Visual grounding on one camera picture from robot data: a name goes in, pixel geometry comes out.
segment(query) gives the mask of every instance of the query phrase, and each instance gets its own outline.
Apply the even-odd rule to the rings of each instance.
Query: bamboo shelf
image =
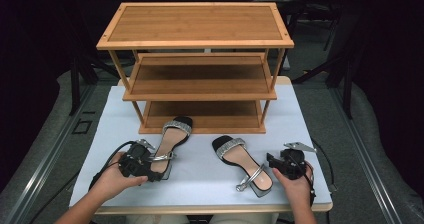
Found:
[[[109,51],[126,88],[123,100],[140,119],[139,133],[161,133],[180,115],[193,119],[193,133],[265,133],[277,70],[293,46],[275,3],[122,3],[97,49]],[[270,48],[279,50],[273,74]],[[168,51],[138,52],[153,49]],[[129,80],[117,50],[134,54]],[[146,102],[144,110],[138,101]]]

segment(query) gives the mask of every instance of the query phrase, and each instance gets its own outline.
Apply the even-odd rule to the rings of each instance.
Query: hand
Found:
[[[287,199],[292,206],[292,209],[300,206],[300,208],[305,208],[310,206],[310,194],[311,187],[309,186],[308,181],[304,176],[296,180],[290,180],[281,174],[278,169],[273,168],[272,172],[278,181],[283,185],[284,191],[286,193]],[[306,165],[306,176],[311,179],[312,169],[310,164]]]
[[[123,154],[123,152],[116,153],[110,162],[112,165],[103,172],[90,190],[103,202],[112,199],[128,187],[139,186],[147,181],[146,176],[124,177],[122,175],[118,161]]]

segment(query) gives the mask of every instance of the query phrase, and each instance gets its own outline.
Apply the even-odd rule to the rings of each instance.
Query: high heel sandal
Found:
[[[271,191],[272,180],[264,171],[264,164],[256,163],[246,150],[246,143],[241,138],[221,136],[212,142],[212,146],[225,164],[238,166],[247,174],[236,186],[237,191],[244,191],[247,186],[253,189],[257,197],[263,197]]]
[[[192,125],[193,120],[190,117],[179,116],[163,126],[161,144],[150,158],[150,170],[158,174],[157,181],[169,178],[172,168],[170,160],[177,156],[173,150],[187,141]]]

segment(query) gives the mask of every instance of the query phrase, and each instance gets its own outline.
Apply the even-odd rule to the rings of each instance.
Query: white table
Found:
[[[272,101],[265,120],[266,134],[230,134],[247,143],[247,150],[258,163],[266,163],[266,153],[279,157],[287,142],[302,142],[312,146],[293,87],[286,77],[279,77],[278,100]],[[101,169],[110,154],[122,143],[144,138],[157,147],[159,134],[138,134],[139,119],[131,102],[122,101],[123,86],[111,88],[93,144],[74,187],[70,206],[87,193],[92,177]],[[144,102],[139,102],[143,110]],[[243,179],[242,169],[224,164],[215,154],[212,141],[221,134],[193,134],[177,147],[178,157],[172,161],[168,180],[132,187],[104,203],[97,214],[214,214],[284,212],[290,206],[282,186],[269,167],[266,171],[274,185],[269,194],[256,197],[249,187],[237,192],[235,186]],[[317,156],[305,152],[314,167],[314,188],[317,197],[314,211],[332,208],[326,181]]]

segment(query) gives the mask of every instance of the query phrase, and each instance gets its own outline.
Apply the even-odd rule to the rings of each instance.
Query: wooden shoe rack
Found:
[[[275,3],[122,3],[97,49],[109,51],[139,133],[160,133],[185,115],[193,133],[221,134],[266,132],[279,65],[293,46]],[[271,48],[279,52],[273,75]],[[119,50],[134,54],[129,79]],[[143,111],[137,101],[146,102]]]

